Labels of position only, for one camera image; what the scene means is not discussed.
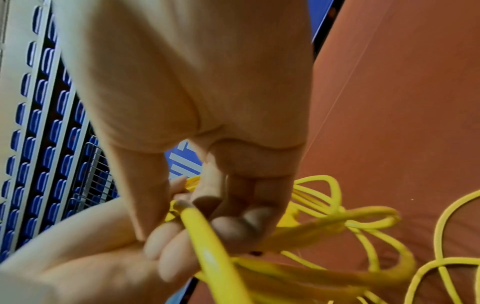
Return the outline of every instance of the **yellow cable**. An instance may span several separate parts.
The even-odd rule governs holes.
[[[199,177],[188,179],[186,189],[193,191],[199,180]],[[330,196],[301,185],[313,181],[327,182],[330,186]],[[375,304],[387,304],[372,293],[371,289],[397,285],[409,279],[411,284],[405,296],[405,304],[411,304],[422,277],[434,268],[439,269],[454,304],[462,304],[446,269],[446,265],[451,264],[479,266],[475,276],[475,296],[477,304],[480,304],[480,258],[444,258],[442,250],[443,230],[448,218],[459,207],[479,196],[480,190],[459,199],[443,213],[434,233],[436,260],[420,267],[415,275],[416,265],[412,253],[402,243],[379,231],[398,223],[400,220],[398,213],[392,208],[381,206],[346,210],[342,207],[339,184],[326,175],[295,181],[293,201],[288,205],[276,231],[257,248],[258,251],[281,253],[307,268],[246,257],[228,257],[208,222],[195,208],[186,208],[172,202],[167,220],[180,214],[202,268],[196,277],[207,282],[218,304],[313,304],[317,301],[334,304],[335,300],[345,301],[353,298],[357,298],[361,304],[367,304],[366,299]],[[300,212],[309,214],[316,220],[300,224],[298,222]],[[368,217],[379,216],[383,219],[359,222]],[[369,261],[367,271],[327,270],[287,251],[311,245],[344,229],[350,230],[364,246]],[[397,265],[389,269],[380,269],[377,252],[364,232],[388,243],[398,251]]]

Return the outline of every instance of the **hand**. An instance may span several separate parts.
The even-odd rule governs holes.
[[[171,182],[172,194],[185,179]],[[160,279],[143,254],[122,198],[91,207],[43,232],[0,271],[51,284],[59,304],[164,303],[186,281]]]
[[[287,206],[307,138],[307,2],[58,0],[54,11],[62,58],[137,238],[169,209],[164,151],[189,138],[205,163],[193,203],[211,205],[230,252],[252,250]],[[176,265],[169,248],[190,245],[181,225],[162,229],[148,252],[162,255],[161,268]]]

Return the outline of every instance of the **skin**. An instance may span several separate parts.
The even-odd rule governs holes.
[[[58,0],[54,11],[62,58],[161,279],[199,269],[181,223],[157,228],[170,201],[164,151],[183,139],[204,162],[189,201],[231,253],[252,250],[286,208],[307,138],[307,2]]]
[[[185,179],[171,183],[171,194]],[[0,265],[0,271],[55,288],[58,304],[163,303],[184,284],[165,282],[143,253],[122,198],[91,207],[49,230]]]

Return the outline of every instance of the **orange surface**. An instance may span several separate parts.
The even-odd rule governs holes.
[[[299,177],[335,177],[346,208],[396,208],[403,222],[390,233],[419,264],[433,257],[441,212],[480,189],[479,20],[476,0],[346,0],[314,66],[310,146]],[[446,256],[480,256],[479,214],[474,202],[452,217]],[[384,266],[396,262],[375,245]],[[336,269],[367,262],[348,234],[301,255]],[[473,269],[451,273],[464,303],[474,302]],[[379,294],[403,302],[403,289]],[[205,285],[190,303],[213,303]],[[437,273],[420,286],[418,303],[450,303]]]

